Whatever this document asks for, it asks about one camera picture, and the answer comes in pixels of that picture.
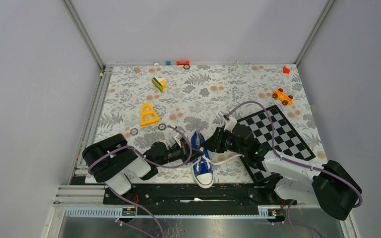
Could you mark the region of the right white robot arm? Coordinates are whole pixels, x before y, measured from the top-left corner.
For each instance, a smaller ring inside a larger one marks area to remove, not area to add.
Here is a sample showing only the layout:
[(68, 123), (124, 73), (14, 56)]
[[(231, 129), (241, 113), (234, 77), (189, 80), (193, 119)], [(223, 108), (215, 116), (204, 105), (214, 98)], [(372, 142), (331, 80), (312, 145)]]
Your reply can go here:
[(338, 220), (362, 205), (361, 188), (338, 162), (317, 164), (287, 157), (268, 142), (261, 143), (248, 126), (218, 127), (201, 146), (215, 153), (235, 152), (249, 167), (270, 173), (264, 196), (271, 204), (295, 200), (317, 205)]

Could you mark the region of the blue canvas sneaker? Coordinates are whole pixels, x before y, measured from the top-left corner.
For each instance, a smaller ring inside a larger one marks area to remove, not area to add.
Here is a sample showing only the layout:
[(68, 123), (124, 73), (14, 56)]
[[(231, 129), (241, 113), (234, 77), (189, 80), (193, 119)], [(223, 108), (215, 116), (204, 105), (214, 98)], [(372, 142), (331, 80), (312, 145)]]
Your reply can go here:
[(204, 189), (210, 188), (214, 182), (213, 167), (209, 159), (209, 154), (201, 144), (205, 141), (204, 136), (200, 130), (196, 130), (191, 137), (191, 145), (193, 149), (203, 152), (202, 156), (199, 156), (192, 164), (192, 176), (194, 181)]

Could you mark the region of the white shoelace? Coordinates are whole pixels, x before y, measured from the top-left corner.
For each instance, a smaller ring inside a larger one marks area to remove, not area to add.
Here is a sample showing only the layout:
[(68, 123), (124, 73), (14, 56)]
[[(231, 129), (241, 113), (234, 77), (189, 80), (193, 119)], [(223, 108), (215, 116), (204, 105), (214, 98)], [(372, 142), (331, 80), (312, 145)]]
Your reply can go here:
[(214, 173), (214, 182), (232, 181), (231, 177), (237, 176), (239, 179), (241, 176), (239, 173), (243, 168), (243, 164), (240, 161), (241, 155), (234, 152), (225, 152), (218, 154), (209, 152), (208, 162), (211, 163)]

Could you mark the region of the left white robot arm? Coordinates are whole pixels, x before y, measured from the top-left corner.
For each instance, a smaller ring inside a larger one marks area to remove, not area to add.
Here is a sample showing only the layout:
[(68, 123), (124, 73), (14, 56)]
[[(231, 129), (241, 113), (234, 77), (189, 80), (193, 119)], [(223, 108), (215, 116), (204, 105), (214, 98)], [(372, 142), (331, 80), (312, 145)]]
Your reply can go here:
[(179, 161), (186, 165), (203, 155), (192, 148), (185, 138), (176, 140), (168, 147), (158, 141), (140, 154), (122, 134), (117, 134), (92, 144), (84, 149), (82, 158), (88, 166), (88, 173), (97, 183), (104, 183), (115, 190), (115, 198), (123, 204), (130, 203), (134, 197), (132, 183), (126, 176), (131, 172), (141, 180), (149, 180), (158, 174), (160, 165)]

